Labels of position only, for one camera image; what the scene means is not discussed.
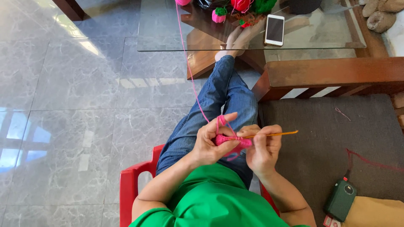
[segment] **glass tabletop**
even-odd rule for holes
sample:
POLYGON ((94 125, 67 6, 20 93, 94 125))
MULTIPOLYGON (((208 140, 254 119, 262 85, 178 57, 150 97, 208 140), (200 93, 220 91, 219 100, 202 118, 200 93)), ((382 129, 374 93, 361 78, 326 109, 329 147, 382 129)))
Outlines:
MULTIPOLYGON (((236 13, 227 14, 223 23, 215 23, 212 11, 203 10, 195 2, 178 5, 178 19, 174 0, 142 0, 137 50, 183 50, 178 20, 186 50, 226 49, 228 35, 239 25, 236 13)), ((322 6, 312 13, 293 15, 288 1, 278 0, 270 14, 285 17, 284 45, 265 45, 265 30, 262 30, 244 49, 365 48, 366 43, 352 11, 356 5, 349 0, 341 0, 340 4, 334 2, 323 0, 322 6)))

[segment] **green yarn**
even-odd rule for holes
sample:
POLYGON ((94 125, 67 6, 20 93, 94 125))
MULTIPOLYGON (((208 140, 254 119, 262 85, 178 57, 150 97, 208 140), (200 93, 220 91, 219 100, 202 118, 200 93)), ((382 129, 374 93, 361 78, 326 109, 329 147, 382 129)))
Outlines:
POLYGON ((224 15, 227 14, 227 10, 226 10, 226 8, 217 7, 215 9, 215 14, 218 15, 218 16, 224 16, 224 15))
POLYGON ((267 13, 275 6, 276 0, 255 0, 251 10, 256 14, 267 13))

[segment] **white smartphone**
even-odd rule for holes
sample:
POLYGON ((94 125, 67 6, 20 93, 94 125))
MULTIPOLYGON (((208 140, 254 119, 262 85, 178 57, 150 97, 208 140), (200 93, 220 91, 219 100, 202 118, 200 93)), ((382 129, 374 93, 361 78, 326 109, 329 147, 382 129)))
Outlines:
POLYGON ((284 25, 284 17, 268 15, 267 28, 265 30, 265 43, 273 46, 282 46, 284 25))

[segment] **phone screen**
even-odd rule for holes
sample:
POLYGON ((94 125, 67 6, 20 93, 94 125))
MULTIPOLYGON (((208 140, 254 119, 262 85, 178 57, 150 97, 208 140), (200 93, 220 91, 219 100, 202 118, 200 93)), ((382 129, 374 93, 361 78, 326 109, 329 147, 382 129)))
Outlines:
POLYGON ((277 42, 283 41, 283 20, 277 18, 267 18, 267 40, 277 42))

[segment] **pink crochet piece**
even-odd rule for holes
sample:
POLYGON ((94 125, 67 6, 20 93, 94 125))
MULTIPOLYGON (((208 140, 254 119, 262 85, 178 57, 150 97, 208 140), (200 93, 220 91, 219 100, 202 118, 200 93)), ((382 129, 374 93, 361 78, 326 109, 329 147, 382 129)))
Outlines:
POLYGON ((232 160, 236 159, 236 158, 240 155, 240 152, 241 152, 243 149, 249 148, 253 143, 251 142, 250 139, 244 139, 243 137, 237 137, 237 136, 236 136, 236 133, 233 131, 233 129, 231 128, 230 124, 228 124, 228 126, 229 126, 230 129, 233 131, 234 136, 227 137, 227 136, 225 136, 225 135, 223 135, 223 134, 218 134, 218 133, 219 133, 219 122, 220 122, 222 125, 226 125, 226 121, 225 121, 223 115, 220 115, 219 117, 217 117, 217 119, 218 119, 218 121, 217 121, 217 123, 216 123, 216 127, 217 127, 216 134, 217 134, 217 135, 216 135, 216 137, 212 140, 212 142, 213 142, 216 146, 219 146, 219 145, 221 145, 222 143, 224 143, 224 142, 226 142, 226 141, 228 141, 228 140, 231 140, 231 139, 236 139, 236 140, 239 140, 239 141, 240 141, 240 143, 237 145, 237 147, 235 147, 233 150, 231 150, 230 152, 228 152, 227 154, 224 155, 224 157, 227 157, 227 156, 229 156, 229 155, 231 155, 231 154, 233 154, 233 153, 236 153, 236 154, 237 154, 236 156, 227 159, 228 161, 232 161, 232 160))

